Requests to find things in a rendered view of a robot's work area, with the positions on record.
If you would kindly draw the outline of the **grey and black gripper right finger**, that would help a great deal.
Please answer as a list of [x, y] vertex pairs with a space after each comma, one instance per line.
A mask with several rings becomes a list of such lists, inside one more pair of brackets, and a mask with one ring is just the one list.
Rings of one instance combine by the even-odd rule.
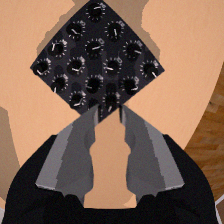
[[143, 195], [152, 194], [155, 206], [178, 207], [195, 214], [205, 224], [219, 224], [211, 187], [194, 160], [168, 134], [126, 105], [119, 105], [119, 116], [131, 150], [126, 186], [135, 194], [136, 204]]

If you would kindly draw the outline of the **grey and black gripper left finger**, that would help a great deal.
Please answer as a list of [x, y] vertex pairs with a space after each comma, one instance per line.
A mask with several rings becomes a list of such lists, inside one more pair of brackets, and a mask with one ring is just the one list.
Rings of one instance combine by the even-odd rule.
[[101, 105], [96, 104], [59, 133], [52, 134], [29, 157], [10, 185], [2, 224], [15, 224], [37, 208], [64, 205], [67, 194], [76, 195], [84, 206], [85, 194], [93, 189], [89, 150], [95, 142], [94, 125], [100, 119]]

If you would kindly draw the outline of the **black knob box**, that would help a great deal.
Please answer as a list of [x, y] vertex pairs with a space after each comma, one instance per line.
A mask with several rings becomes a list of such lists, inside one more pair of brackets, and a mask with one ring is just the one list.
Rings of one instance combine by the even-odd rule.
[[102, 105], [101, 122], [165, 71], [103, 0], [89, 0], [80, 8], [30, 69], [80, 115]]

